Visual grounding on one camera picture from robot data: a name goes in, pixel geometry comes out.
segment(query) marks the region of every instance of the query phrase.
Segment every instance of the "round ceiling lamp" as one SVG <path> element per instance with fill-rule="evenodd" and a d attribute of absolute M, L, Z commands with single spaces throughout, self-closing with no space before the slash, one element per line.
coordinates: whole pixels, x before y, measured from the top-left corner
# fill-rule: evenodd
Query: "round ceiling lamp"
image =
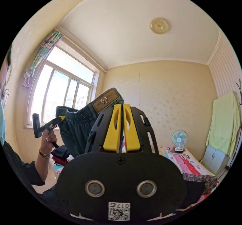
<path fill-rule="evenodd" d="M 155 18 L 150 22 L 151 30 L 156 34 L 164 34 L 168 32 L 169 25 L 163 18 Z"/>

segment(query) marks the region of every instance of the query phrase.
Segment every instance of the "white cabinet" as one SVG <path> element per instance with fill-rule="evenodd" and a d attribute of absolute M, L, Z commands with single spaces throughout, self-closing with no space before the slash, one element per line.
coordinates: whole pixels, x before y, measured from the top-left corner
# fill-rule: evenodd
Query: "white cabinet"
<path fill-rule="evenodd" d="M 225 168 L 229 161 L 229 156 L 224 152 L 208 145 L 202 164 L 205 164 L 215 175 Z"/>

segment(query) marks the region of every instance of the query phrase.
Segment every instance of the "red fabric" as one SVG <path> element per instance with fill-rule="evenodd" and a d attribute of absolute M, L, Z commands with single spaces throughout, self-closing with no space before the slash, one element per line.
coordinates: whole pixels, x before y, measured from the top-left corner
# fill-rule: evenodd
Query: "red fabric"
<path fill-rule="evenodd" d="M 192 174 L 200 174 L 196 168 L 182 155 L 179 155 L 180 158 L 183 160 L 184 164 L 188 167 L 188 169 L 191 171 Z"/>
<path fill-rule="evenodd" d="M 67 161 L 66 160 L 62 160 L 62 159 L 58 159 L 58 158 L 56 158 L 56 157 L 52 157 L 52 159 L 55 161 L 55 162 L 57 162 L 58 164 L 62 164 L 62 165 L 65 165 L 65 164 L 67 164 Z"/>

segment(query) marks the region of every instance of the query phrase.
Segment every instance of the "green towel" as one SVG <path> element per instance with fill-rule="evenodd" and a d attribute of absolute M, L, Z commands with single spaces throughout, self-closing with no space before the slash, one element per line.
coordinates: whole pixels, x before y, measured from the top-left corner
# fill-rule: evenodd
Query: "green towel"
<path fill-rule="evenodd" d="M 212 123 L 207 137 L 207 145 L 232 156 L 240 127 L 239 99 L 236 92 L 214 100 Z"/>

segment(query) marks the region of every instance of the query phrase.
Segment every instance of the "tied curtain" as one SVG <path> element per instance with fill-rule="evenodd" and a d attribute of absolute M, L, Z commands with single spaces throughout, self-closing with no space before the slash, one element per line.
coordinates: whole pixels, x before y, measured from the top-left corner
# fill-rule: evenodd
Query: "tied curtain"
<path fill-rule="evenodd" d="M 33 77 L 34 72 L 38 64 L 47 57 L 47 55 L 51 52 L 54 46 L 63 38 L 63 34 L 61 34 L 58 30 L 53 30 L 42 42 L 40 49 L 38 50 L 34 61 L 29 69 L 27 69 L 24 73 L 24 82 L 22 86 L 24 88 L 30 87 L 30 78 Z"/>

